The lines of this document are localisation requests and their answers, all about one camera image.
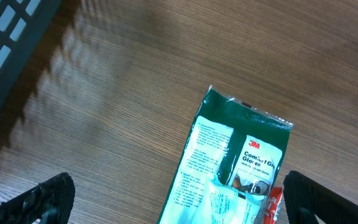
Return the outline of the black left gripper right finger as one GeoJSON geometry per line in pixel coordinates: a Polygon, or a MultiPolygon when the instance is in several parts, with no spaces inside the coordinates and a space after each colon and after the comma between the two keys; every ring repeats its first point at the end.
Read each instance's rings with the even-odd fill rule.
{"type": "Polygon", "coordinates": [[[307,176],[292,170],[284,179],[283,196],[290,224],[358,223],[358,205],[307,176]]]}

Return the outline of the green 3M gloves packet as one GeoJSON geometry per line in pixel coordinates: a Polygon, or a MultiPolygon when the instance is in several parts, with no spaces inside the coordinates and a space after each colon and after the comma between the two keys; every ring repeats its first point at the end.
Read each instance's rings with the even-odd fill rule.
{"type": "Polygon", "coordinates": [[[159,223],[263,223],[293,124],[209,87],[159,223]]]}

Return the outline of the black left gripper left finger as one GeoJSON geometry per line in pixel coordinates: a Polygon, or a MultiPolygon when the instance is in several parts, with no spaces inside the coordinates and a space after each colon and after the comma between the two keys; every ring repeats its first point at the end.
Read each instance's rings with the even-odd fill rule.
{"type": "Polygon", "coordinates": [[[0,224],[67,224],[75,198],[71,176],[62,172],[19,196],[0,204],[0,224]]]}

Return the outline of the red white tube packet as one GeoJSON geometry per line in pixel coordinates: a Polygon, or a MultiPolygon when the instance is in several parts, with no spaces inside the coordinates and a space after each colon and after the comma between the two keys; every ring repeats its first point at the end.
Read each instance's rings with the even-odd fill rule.
{"type": "Polygon", "coordinates": [[[277,223],[278,214],[281,209],[282,196],[283,196],[282,187],[274,187],[272,189],[265,208],[263,224],[277,223]]]}

